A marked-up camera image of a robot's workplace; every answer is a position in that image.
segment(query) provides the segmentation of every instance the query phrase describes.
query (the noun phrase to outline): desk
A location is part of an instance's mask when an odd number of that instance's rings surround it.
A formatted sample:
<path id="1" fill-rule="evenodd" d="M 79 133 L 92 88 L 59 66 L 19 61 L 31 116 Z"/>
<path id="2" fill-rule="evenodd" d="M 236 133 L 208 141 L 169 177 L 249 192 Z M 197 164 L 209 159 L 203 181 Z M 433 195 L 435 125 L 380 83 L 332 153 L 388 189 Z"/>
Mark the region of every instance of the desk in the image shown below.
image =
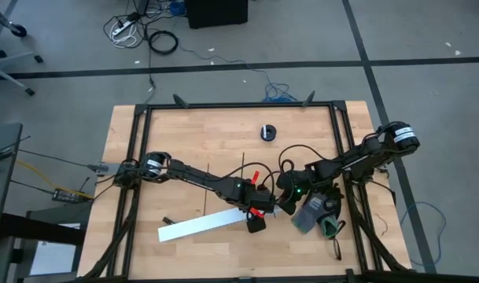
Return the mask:
<path id="1" fill-rule="evenodd" d="M 367 105 L 364 101 L 348 101 L 346 105 L 354 140 L 359 144 L 365 134 L 373 131 Z M 133 105 L 113 109 L 104 162 L 119 163 L 125 159 L 133 111 Z M 245 163 L 259 161 L 271 169 L 277 168 L 278 154 L 294 144 L 309 145 L 333 158 L 337 149 L 329 112 L 328 107 L 157 109 L 151 115 L 146 152 L 166 151 L 173 158 L 204 170 L 209 165 L 215 175 L 224 175 L 241 166 L 243 153 Z M 347 150 L 344 126 L 341 118 L 337 119 Z M 138 156 L 144 120 L 140 119 L 134 156 Z M 277 128 L 277 137 L 272 142 L 260 139 L 260 128 L 265 123 Z M 317 160 L 317 156 L 303 148 L 287 151 L 285 158 L 293 160 L 299 170 Z M 244 177 L 252 177 L 255 170 L 260 171 L 260 179 L 267 175 L 261 168 L 248 167 L 244 169 Z M 376 172 L 374 179 L 388 185 L 384 174 Z M 344 193 L 342 179 L 336 181 Z M 96 195 L 109 185 L 109 182 L 100 184 Z M 367 185 L 367 192 L 377 235 L 399 263 L 410 267 L 391 194 L 374 184 Z M 342 260 L 338 261 L 332 241 L 325 240 L 317 229 L 302 235 L 285 213 L 278 214 L 276 219 L 268 218 L 267 229 L 255 234 L 248 233 L 242 222 L 160 243 L 157 228 L 165 225 L 164 216 L 178 222 L 222 211 L 230 205 L 213 193 L 178 181 L 160 185 L 143 182 L 140 194 L 130 279 L 319 276 L 345 274 L 349 268 L 359 273 L 346 200 L 342 202 L 341 219 L 348 225 L 337 236 L 342 251 Z M 94 202 L 79 275 L 90 270 L 109 244 L 119 195 L 120 189 L 111 188 Z M 388 232 L 382 235 L 385 223 Z M 372 266 L 367 240 L 364 244 L 368 264 Z M 120 273 L 123 249 L 121 244 L 116 274 Z"/>

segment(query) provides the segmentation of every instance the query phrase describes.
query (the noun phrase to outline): black box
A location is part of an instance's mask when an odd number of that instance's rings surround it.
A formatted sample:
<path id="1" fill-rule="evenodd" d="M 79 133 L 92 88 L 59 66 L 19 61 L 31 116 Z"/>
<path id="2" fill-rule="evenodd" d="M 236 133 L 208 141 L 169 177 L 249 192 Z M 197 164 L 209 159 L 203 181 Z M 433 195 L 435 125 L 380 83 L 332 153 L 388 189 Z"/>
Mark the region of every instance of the black box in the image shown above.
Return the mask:
<path id="1" fill-rule="evenodd" d="M 185 0 L 185 7 L 191 28 L 248 21 L 248 0 Z"/>

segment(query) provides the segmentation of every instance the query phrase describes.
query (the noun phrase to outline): wooden tabletop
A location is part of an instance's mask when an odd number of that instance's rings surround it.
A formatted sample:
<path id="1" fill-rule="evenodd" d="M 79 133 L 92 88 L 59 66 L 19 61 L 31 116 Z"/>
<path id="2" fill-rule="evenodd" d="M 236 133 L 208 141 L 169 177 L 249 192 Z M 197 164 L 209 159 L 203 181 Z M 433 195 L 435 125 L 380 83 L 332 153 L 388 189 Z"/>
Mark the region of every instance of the wooden tabletop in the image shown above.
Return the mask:
<path id="1" fill-rule="evenodd" d="M 365 134 L 374 130 L 367 104 L 348 101 L 347 106 L 355 143 L 359 144 Z M 119 163 L 125 159 L 133 112 L 133 105 L 113 109 L 104 162 Z M 139 154 L 143 121 L 142 117 L 134 156 Z M 277 128 L 274 141 L 260 139 L 264 124 Z M 340 120 L 339 125 L 347 150 Z M 259 161 L 276 170 L 278 154 L 295 144 L 309 145 L 327 158 L 337 155 L 327 107 L 156 110 L 152 113 L 146 152 L 168 152 L 174 159 L 204 171 L 209 165 L 209 171 L 220 176 L 240 167 L 243 153 L 245 163 Z M 318 159 L 304 148 L 290 149 L 283 155 L 285 158 L 290 158 L 298 170 Z M 262 167 L 247 167 L 243 177 L 251 178 L 255 171 L 260 172 L 260 179 L 267 175 Z M 376 172 L 374 180 L 388 185 L 385 174 Z M 342 179 L 336 182 L 344 194 Z M 98 186 L 96 195 L 107 186 L 109 182 Z M 401 264 L 410 267 L 391 194 L 372 183 L 367 185 L 367 192 L 376 234 Z M 119 188 L 111 188 L 94 202 L 79 275 L 91 269 L 112 238 L 119 193 Z M 342 201 L 341 219 L 348 225 L 337 236 L 342 251 L 342 260 L 338 261 L 332 241 L 326 240 L 316 228 L 307 234 L 300 233 L 286 213 L 277 214 L 276 218 L 266 217 L 267 228 L 259 233 L 248 233 L 246 224 L 240 222 L 160 243 L 157 229 L 165 225 L 164 216 L 181 222 L 231 206 L 213 193 L 179 181 L 159 185 L 143 182 L 140 194 L 130 279 L 336 275 L 344 274 L 348 268 L 359 273 L 346 200 Z M 367 237 L 363 238 L 372 266 Z M 119 247 L 117 274 L 123 261 L 124 242 Z"/>

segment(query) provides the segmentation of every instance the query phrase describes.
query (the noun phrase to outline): yellow cable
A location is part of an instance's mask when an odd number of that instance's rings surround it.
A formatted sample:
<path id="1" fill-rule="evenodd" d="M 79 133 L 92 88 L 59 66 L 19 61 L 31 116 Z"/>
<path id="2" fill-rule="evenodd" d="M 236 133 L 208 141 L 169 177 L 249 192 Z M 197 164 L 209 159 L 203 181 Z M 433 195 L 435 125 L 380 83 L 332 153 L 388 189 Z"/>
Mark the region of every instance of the yellow cable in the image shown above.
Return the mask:
<path id="1" fill-rule="evenodd" d="M 40 176 L 40 178 L 43 179 L 43 181 L 45 181 L 47 184 L 51 185 L 53 188 L 57 188 L 57 189 L 62 189 L 68 193 L 74 193 L 74 194 L 77 194 L 79 196 L 82 196 L 82 197 L 86 197 L 88 199 L 94 199 L 93 196 L 91 195 L 88 195 L 86 193 L 81 193 L 79 191 L 75 191 L 73 189 L 67 189 L 65 187 L 62 187 L 62 186 L 59 186 L 59 185 L 56 185 L 54 183 L 52 183 L 44 174 L 42 174 L 42 172 L 40 172 L 38 169 L 34 168 L 33 166 L 31 166 L 30 164 L 27 164 L 25 163 L 24 161 L 20 161 L 20 160 L 16 160 L 16 162 L 26 168 L 28 168 L 29 170 L 35 172 L 38 176 Z"/>

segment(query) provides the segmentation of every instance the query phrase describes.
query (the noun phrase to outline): red object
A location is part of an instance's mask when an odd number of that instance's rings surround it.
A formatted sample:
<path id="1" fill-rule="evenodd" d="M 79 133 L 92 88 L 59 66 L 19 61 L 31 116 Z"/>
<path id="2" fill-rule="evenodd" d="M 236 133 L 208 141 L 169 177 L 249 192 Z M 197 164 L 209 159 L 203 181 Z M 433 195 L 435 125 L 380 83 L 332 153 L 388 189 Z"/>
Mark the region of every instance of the red object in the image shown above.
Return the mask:
<path id="1" fill-rule="evenodd" d="M 263 218 L 265 215 L 265 213 L 260 213 L 260 211 L 256 210 L 255 208 L 250 208 L 249 211 L 260 218 Z"/>
<path id="2" fill-rule="evenodd" d="M 255 185 L 256 180 L 258 179 L 258 174 L 259 174 L 259 172 L 258 172 L 258 171 L 255 171 L 255 174 L 253 175 L 253 180 L 252 180 L 252 184 L 253 184 L 253 185 Z"/>

